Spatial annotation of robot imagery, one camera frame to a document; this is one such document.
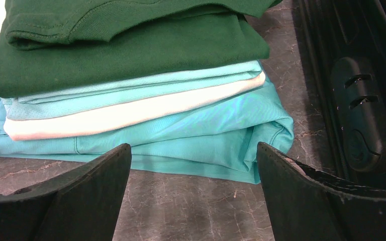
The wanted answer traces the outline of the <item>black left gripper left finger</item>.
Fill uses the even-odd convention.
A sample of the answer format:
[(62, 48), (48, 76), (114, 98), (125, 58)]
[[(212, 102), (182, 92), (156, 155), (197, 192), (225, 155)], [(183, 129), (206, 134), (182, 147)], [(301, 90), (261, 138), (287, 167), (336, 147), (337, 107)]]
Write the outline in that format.
[(0, 240), (111, 240), (131, 168), (121, 144), (49, 180), (0, 194)]

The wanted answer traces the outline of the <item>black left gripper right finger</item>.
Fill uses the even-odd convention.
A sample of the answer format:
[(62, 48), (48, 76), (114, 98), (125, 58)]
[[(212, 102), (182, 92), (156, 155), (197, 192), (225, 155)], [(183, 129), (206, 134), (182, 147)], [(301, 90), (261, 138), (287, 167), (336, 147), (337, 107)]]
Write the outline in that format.
[(256, 159), (276, 240), (386, 240), (386, 190), (316, 170), (264, 142)]

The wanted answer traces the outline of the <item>white garment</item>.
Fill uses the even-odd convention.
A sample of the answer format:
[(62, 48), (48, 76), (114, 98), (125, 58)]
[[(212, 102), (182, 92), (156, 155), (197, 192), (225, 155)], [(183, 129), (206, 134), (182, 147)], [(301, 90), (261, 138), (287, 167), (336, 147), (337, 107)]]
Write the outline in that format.
[(252, 79), (161, 95), (61, 117), (11, 120), (3, 129), (13, 141), (55, 139), (104, 133), (159, 117), (185, 112), (244, 93), (265, 83), (261, 72)]

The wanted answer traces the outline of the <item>turquoise shorts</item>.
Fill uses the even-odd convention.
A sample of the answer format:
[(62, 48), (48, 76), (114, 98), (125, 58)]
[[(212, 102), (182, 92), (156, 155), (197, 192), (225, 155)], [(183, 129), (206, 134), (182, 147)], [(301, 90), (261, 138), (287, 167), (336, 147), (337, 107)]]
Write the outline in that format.
[(282, 152), (294, 121), (266, 77), (257, 88), (185, 112), (88, 136), (13, 141), (0, 97), (0, 156), (89, 162), (114, 147), (131, 146), (132, 168), (258, 184), (256, 152), (266, 142)]

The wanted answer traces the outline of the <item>light mint garment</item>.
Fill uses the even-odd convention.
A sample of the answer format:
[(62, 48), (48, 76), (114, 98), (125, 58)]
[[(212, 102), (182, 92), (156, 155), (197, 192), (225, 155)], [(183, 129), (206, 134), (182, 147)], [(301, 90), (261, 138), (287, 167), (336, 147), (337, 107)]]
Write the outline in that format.
[(145, 98), (228, 84), (257, 77), (258, 60), (201, 70), (185, 70), (69, 88), (24, 97), (4, 98), (12, 120), (46, 119)]

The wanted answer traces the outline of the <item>dark green shirt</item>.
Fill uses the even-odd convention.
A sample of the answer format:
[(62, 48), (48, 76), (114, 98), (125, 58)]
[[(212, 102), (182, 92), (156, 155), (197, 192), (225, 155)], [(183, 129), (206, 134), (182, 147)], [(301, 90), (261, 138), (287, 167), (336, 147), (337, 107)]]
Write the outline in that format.
[(6, 1), (0, 97), (269, 56), (247, 23), (277, 1)]

